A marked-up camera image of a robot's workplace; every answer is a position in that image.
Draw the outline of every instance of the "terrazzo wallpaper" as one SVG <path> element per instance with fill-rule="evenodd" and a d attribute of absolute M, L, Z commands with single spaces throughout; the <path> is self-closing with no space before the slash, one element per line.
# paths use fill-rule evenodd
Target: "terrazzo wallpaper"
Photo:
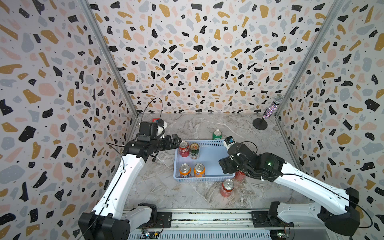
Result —
<path fill-rule="evenodd" d="M 263 112 L 333 0 L 89 0 L 138 112 Z M 155 103 L 150 111 L 159 112 Z"/>
<path fill-rule="evenodd" d="M 0 1 L 0 238 L 75 239 L 132 113 L 74 1 Z"/>
<path fill-rule="evenodd" d="M 305 172 L 359 191 L 351 239 L 383 239 L 383 4 L 345 1 L 280 116 Z"/>

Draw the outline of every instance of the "perforated basket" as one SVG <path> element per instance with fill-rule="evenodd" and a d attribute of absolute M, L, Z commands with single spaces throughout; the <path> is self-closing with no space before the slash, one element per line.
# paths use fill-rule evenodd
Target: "perforated basket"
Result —
<path fill-rule="evenodd" d="M 200 157 L 191 159 L 191 157 L 182 157 L 179 150 L 175 151 L 175 164 L 173 177 L 178 182 L 208 182 L 223 181 L 235 177 L 235 174 L 223 174 L 223 170 L 218 161 L 228 156 L 227 149 L 224 146 L 224 140 L 185 140 L 190 146 L 197 143 L 200 149 Z M 196 163 L 201 162 L 205 166 L 205 177 L 194 177 L 193 168 Z M 191 167 L 191 177 L 180 177 L 180 166 L 187 163 Z"/>

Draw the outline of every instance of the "soda can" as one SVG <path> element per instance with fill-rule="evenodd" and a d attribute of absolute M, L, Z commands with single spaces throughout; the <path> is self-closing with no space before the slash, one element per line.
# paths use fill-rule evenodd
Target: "soda can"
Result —
<path fill-rule="evenodd" d="M 179 145 L 179 154 L 182 157 L 188 157 L 189 156 L 189 145 L 186 141 L 181 141 Z"/>
<path fill-rule="evenodd" d="M 197 163 L 193 168 L 195 177 L 204 177 L 205 176 L 205 167 L 202 163 Z"/>
<path fill-rule="evenodd" d="M 184 163 L 180 166 L 179 169 L 180 177 L 190 177 L 191 176 L 191 167 Z"/>
<path fill-rule="evenodd" d="M 233 181 L 231 179 L 225 179 L 221 184 L 220 193 L 223 197 L 229 197 L 232 194 L 234 188 Z"/>
<path fill-rule="evenodd" d="M 219 129 L 216 129 L 213 134 L 212 134 L 212 139 L 213 140 L 216 140 L 216 139 L 221 139 L 221 137 L 223 136 L 223 133 L 219 130 Z"/>
<path fill-rule="evenodd" d="M 189 156 L 195 160 L 200 157 L 200 149 L 197 143 L 192 143 L 189 147 Z"/>
<path fill-rule="evenodd" d="M 235 178 L 236 180 L 238 181 L 242 181 L 244 178 L 246 177 L 245 173 L 243 173 L 242 171 L 237 171 L 235 173 Z"/>

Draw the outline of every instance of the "gray marble surface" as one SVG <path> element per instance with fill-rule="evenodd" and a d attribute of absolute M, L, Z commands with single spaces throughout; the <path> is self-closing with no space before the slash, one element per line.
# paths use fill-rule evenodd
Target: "gray marble surface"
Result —
<path fill-rule="evenodd" d="M 144 114 L 144 121 L 158 118 L 159 114 Z M 267 119 L 268 127 L 260 131 L 252 126 L 256 114 L 174 114 L 163 113 L 167 122 L 166 135 L 177 134 L 182 139 L 212 139 L 212 132 L 220 129 L 223 137 L 233 136 L 235 141 L 252 141 L 258 147 L 258 154 L 271 152 L 287 162 L 293 160 L 284 140 L 276 127 L 274 118 Z M 256 151 L 253 145 L 248 146 Z M 221 182 L 183 182 L 173 178 L 175 150 L 162 151 L 155 162 L 148 159 L 136 178 L 125 208 L 132 209 L 141 202 L 156 204 L 158 208 L 173 209 L 223 209 L 223 208 L 269 208 L 272 201 L 305 203 L 308 199 L 301 194 L 275 183 L 251 179 L 233 179 L 235 189 L 224 198 L 220 194 Z"/>

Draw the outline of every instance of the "red coca-cola can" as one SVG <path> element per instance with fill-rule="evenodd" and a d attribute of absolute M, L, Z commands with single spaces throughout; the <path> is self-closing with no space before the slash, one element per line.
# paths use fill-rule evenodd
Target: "red coca-cola can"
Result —
<path fill-rule="evenodd" d="M 231 193 L 234 188 L 233 181 L 231 179 L 225 179 L 223 183 L 221 184 L 220 193 L 223 197 L 229 197 L 231 196 Z"/>
<path fill-rule="evenodd" d="M 189 156 L 189 145 L 186 141 L 181 141 L 179 145 L 179 154 L 182 157 L 188 157 Z"/>
<path fill-rule="evenodd" d="M 237 171 L 235 173 L 235 178 L 236 180 L 238 181 L 242 181 L 244 178 L 246 177 L 245 173 L 243 173 L 242 171 Z"/>

